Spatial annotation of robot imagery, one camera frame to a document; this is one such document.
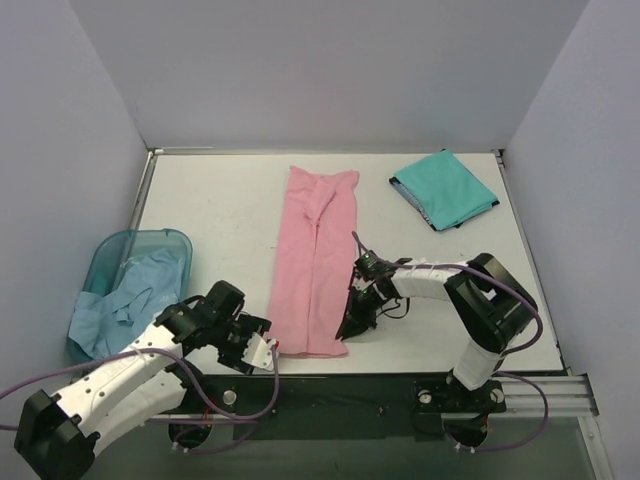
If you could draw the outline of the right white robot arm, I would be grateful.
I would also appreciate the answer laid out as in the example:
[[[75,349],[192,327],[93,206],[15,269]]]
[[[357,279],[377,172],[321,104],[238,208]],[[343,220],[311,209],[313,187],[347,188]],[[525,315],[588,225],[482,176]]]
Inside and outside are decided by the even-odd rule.
[[[413,298],[451,303],[469,335],[446,385],[447,399],[458,409],[477,403],[504,359],[532,346],[543,331],[535,300],[491,254],[435,264],[411,258],[390,262],[366,250],[354,262],[336,338],[346,340],[376,328],[390,301]]]

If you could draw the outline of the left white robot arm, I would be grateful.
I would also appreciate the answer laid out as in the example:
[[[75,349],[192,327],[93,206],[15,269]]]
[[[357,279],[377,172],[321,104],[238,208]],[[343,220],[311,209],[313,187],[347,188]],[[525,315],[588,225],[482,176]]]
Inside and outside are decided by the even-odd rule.
[[[203,374],[188,361],[204,347],[237,373],[277,372],[270,321],[244,312],[244,293],[226,281],[157,313],[121,352],[80,366],[82,377],[24,403],[14,448],[42,479],[79,479],[111,443],[162,413],[193,412],[206,403],[218,417],[253,423],[206,393]]]

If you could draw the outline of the pink t shirt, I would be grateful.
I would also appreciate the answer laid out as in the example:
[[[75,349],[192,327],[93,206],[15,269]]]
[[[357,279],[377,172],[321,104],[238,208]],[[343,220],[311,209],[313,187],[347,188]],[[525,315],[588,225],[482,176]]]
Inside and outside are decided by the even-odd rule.
[[[280,352],[342,357],[336,338],[356,247],[359,173],[315,174],[291,167],[276,245],[267,319]]]

